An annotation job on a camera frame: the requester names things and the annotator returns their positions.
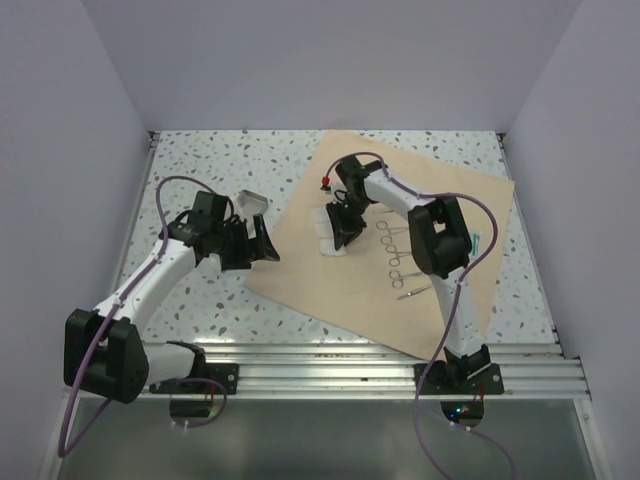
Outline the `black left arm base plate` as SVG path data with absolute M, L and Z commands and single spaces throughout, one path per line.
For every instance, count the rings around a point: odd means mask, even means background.
M 237 363 L 207 363 L 193 378 L 167 380 L 152 384 L 148 390 L 152 394 L 198 395 L 225 392 L 235 395 L 240 377 Z

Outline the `white gauze pad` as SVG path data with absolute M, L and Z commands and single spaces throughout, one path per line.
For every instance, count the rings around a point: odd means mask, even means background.
M 320 253 L 325 257 L 341 257 L 347 254 L 344 246 L 336 248 L 333 239 L 321 239 L 319 242 Z

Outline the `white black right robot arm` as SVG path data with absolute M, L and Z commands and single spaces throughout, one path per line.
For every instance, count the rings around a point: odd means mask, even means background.
M 480 200 L 462 193 L 427 193 L 403 182 L 383 158 L 363 164 L 356 152 L 339 158 L 322 178 L 321 189 L 334 199 L 324 207 L 324 219 L 331 228 L 332 249 L 339 252 L 364 231 L 364 213 L 381 204 L 407 222 L 410 255 L 422 275 L 429 277 L 445 320 L 445 330 L 435 361 L 421 374 L 435 393 L 470 389 L 492 367 L 485 340 L 479 332 L 467 277 L 496 247 L 498 224 L 495 215 Z M 472 260 L 472 239 L 459 201 L 475 204 L 487 216 L 492 234 L 489 246 Z

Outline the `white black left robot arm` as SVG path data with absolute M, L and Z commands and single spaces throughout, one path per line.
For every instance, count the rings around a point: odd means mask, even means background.
M 63 379 L 67 386 L 128 404 L 147 387 L 165 389 L 209 377 L 202 348 L 182 341 L 149 343 L 141 335 L 176 285 L 202 261 L 215 272 L 248 270 L 280 259 L 264 215 L 268 200 L 199 191 L 192 207 L 165 222 L 138 269 L 93 309 L 66 320 Z

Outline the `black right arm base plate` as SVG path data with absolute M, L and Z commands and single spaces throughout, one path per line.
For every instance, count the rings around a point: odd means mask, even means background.
M 500 367 L 491 363 L 479 373 L 469 378 L 456 379 L 447 370 L 448 365 L 438 360 L 429 369 L 422 386 L 421 395 L 501 395 L 505 393 Z

